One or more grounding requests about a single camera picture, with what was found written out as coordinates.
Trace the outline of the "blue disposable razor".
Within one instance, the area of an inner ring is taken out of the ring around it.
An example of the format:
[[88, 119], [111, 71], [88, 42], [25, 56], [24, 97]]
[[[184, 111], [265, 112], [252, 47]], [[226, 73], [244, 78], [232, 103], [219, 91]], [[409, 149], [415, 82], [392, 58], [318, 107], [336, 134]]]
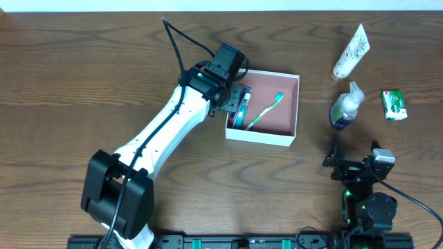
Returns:
[[239, 111], [240, 107], [241, 107], [241, 103], [242, 100], [244, 98], [244, 96], [246, 95], [246, 93], [250, 93], [253, 89], [247, 85], [244, 84], [239, 84], [239, 86], [241, 86], [241, 92], [240, 92], [240, 96], [239, 96], [239, 101], [238, 101], [238, 105], [237, 105], [237, 109], [234, 112], [230, 112], [230, 114], [228, 115], [228, 117], [230, 119], [235, 119], [237, 116], [237, 112]]

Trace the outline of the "clear pump bottle blue liquid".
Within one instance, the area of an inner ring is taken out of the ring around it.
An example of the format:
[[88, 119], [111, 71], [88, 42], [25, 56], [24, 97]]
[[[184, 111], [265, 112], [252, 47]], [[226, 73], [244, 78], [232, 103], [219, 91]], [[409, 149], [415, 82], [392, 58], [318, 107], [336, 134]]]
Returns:
[[365, 95], [357, 83], [350, 82], [350, 92], [341, 94], [329, 110], [332, 127], [337, 131], [344, 130], [356, 118], [364, 98]]

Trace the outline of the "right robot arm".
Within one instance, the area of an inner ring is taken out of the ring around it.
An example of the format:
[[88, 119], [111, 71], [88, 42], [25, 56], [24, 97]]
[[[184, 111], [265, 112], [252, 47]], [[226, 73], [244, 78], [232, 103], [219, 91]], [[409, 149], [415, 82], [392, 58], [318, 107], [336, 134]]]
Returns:
[[342, 217], [347, 228], [335, 238], [335, 248], [385, 248], [384, 236], [392, 230], [397, 212], [397, 200], [373, 185], [386, 179], [395, 166], [395, 156], [374, 140], [370, 154], [359, 161], [345, 159], [342, 141], [334, 135], [332, 145], [322, 163], [333, 169], [331, 179], [340, 181]]

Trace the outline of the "white teal toothpaste tube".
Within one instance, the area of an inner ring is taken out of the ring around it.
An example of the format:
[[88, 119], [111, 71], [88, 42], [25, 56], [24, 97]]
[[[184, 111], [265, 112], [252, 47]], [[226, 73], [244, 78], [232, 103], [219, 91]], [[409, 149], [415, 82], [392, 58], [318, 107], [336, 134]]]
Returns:
[[239, 129], [239, 130], [242, 129], [250, 98], [251, 94], [249, 92], [246, 92], [240, 104], [235, 120], [233, 122], [233, 129]]

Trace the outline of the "white box with pink interior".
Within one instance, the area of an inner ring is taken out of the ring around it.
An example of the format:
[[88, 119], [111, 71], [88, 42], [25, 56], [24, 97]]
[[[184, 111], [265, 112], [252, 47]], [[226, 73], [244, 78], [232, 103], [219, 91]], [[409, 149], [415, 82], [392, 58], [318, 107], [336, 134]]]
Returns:
[[[288, 147], [295, 140], [298, 121], [300, 77], [286, 73], [249, 70], [239, 82], [253, 90], [241, 130], [233, 129], [234, 119], [227, 115], [226, 138], [246, 142]], [[251, 129], [245, 128], [266, 108], [271, 106], [279, 93], [284, 98], [266, 113]]]

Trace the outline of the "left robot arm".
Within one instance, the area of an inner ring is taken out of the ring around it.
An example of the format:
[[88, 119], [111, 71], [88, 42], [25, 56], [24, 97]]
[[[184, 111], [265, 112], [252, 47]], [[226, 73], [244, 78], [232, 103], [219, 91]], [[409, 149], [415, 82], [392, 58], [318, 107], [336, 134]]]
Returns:
[[184, 71], [171, 98], [127, 144], [89, 160], [80, 207], [108, 233], [92, 248], [149, 248], [154, 234], [154, 181], [184, 137], [213, 111], [228, 111], [240, 97], [248, 70], [202, 61]]

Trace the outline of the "green white toothbrush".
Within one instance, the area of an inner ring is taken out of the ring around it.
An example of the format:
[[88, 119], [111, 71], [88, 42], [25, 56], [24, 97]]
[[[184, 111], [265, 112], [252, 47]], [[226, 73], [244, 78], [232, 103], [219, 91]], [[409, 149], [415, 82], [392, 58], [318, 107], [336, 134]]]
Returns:
[[266, 113], [268, 113], [270, 110], [272, 110], [275, 106], [279, 104], [279, 102], [284, 98], [284, 93], [279, 92], [275, 97], [275, 102], [269, 106], [266, 107], [246, 128], [245, 130], [248, 131], [251, 129]]

